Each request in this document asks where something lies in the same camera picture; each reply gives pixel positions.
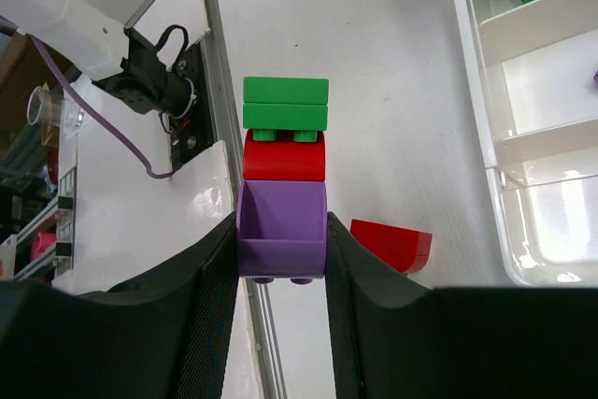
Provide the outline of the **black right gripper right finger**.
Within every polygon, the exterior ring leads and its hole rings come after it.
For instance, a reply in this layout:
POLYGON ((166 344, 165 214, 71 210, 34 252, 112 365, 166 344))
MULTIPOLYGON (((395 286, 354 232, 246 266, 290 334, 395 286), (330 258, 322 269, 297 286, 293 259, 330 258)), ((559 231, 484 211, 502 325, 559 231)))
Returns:
POLYGON ((339 398, 593 398, 594 288, 429 289, 335 216, 325 286, 339 398))

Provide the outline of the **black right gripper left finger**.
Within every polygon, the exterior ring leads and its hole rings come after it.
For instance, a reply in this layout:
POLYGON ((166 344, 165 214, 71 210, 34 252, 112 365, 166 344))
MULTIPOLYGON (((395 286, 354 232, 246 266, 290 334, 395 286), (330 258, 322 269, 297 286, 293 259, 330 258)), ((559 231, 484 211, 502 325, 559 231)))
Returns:
POLYGON ((5 398, 218 398, 239 275, 235 220, 105 292, 1 285, 5 398))

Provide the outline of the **red double half-round lego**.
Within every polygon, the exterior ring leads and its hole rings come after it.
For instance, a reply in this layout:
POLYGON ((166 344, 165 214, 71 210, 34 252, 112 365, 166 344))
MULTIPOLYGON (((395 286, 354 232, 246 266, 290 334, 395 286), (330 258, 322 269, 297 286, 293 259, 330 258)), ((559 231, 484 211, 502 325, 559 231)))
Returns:
POLYGON ((400 273, 416 273, 429 260, 432 234, 356 219, 349 230, 363 247, 400 273))

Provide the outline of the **purple oval flower lego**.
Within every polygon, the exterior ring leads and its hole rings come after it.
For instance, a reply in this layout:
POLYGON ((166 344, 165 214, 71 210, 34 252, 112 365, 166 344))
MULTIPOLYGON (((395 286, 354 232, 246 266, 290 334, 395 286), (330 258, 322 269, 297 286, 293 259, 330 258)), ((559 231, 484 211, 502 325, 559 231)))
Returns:
POLYGON ((245 180, 236 209, 237 269, 243 278, 322 278, 327 194, 321 181, 245 180))

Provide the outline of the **red half-round lego brick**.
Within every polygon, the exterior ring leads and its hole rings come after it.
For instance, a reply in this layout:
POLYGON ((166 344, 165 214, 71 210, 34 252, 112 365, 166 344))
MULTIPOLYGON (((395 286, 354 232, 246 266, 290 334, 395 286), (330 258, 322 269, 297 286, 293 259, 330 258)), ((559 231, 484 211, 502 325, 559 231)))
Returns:
POLYGON ((323 182, 326 176, 325 140, 295 142, 292 131, 278 132, 276 141, 257 141, 248 130, 244 143, 243 179, 323 182))

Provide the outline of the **green lego plates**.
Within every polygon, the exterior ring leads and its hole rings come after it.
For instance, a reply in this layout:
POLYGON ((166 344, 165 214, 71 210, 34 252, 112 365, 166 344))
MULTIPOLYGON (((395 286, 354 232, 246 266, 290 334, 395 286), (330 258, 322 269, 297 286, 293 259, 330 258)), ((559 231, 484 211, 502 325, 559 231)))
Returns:
POLYGON ((314 143, 328 128, 329 88, 326 78, 245 77, 243 127, 258 141, 275 141, 284 131, 314 143))

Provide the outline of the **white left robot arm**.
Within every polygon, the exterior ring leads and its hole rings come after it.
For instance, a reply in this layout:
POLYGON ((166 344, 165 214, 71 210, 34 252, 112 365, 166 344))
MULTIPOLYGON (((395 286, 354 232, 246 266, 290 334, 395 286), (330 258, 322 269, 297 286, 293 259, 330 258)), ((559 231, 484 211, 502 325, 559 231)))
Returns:
POLYGON ((1 0, 1 14, 138 114, 156 110, 180 119, 195 102, 193 82, 158 57, 175 24, 151 43, 85 0, 1 0))

